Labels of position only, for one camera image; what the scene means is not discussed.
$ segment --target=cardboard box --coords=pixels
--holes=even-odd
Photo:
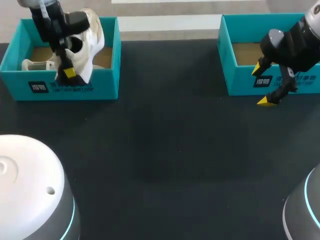
[[[270,29],[288,31],[303,16],[304,13],[222,16],[218,50],[230,96],[265,95],[281,84],[277,64],[259,78],[251,75],[259,57],[263,56],[259,43]],[[301,72],[296,81],[298,94],[320,93],[320,64]]]
[[[33,20],[22,19],[0,65],[1,79],[12,97],[16,101],[117,99],[121,66],[118,20],[101,17],[100,21],[105,44],[93,64],[105,69],[94,69],[87,86],[65,87],[55,82],[55,70],[21,71],[24,59],[42,62],[52,56],[49,45],[41,41]]]

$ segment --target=black table surface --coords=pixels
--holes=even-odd
[[[82,240],[285,240],[285,200],[320,162],[320,95],[228,96],[213,39],[123,42],[117,101],[0,99],[0,134],[60,158]]]

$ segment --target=robotic arm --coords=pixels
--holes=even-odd
[[[76,78],[73,63],[66,50],[71,48],[69,36],[84,32],[90,27],[85,12],[64,13],[58,0],[17,0],[19,5],[30,8],[32,19],[43,42],[48,42],[52,51],[60,57],[58,76],[65,82]]]
[[[295,74],[307,72],[320,61],[320,0],[288,32],[271,29],[261,40],[263,57],[252,75],[260,77],[272,63],[280,67],[282,84],[257,104],[275,106],[289,92],[298,90]]]

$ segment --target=white sneaker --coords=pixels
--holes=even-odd
[[[80,11],[86,13],[90,27],[81,34],[71,36],[72,49],[66,49],[65,51],[67,57],[73,63],[75,73],[88,84],[93,71],[93,59],[105,46],[105,36],[98,15],[90,8],[83,8]],[[79,43],[81,44],[80,49],[74,50]],[[58,68],[61,65],[60,57],[55,55],[54,63]]]
[[[30,61],[25,59],[22,61],[22,71],[36,71],[36,70],[56,70],[54,56],[52,56],[48,61]],[[93,65],[93,69],[104,69],[102,66]]]

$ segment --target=white floor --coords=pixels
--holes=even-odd
[[[191,2],[229,2],[230,0],[111,0],[112,4],[145,4],[145,3],[191,3]]]
[[[123,40],[199,39],[217,36],[221,14],[303,12],[316,0],[60,0],[65,12],[92,8],[118,16]],[[29,9],[0,0],[0,43],[8,43]]]
[[[220,27],[221,16],[221,14],[121,16],[118,22],[120,32],[216,30]]]

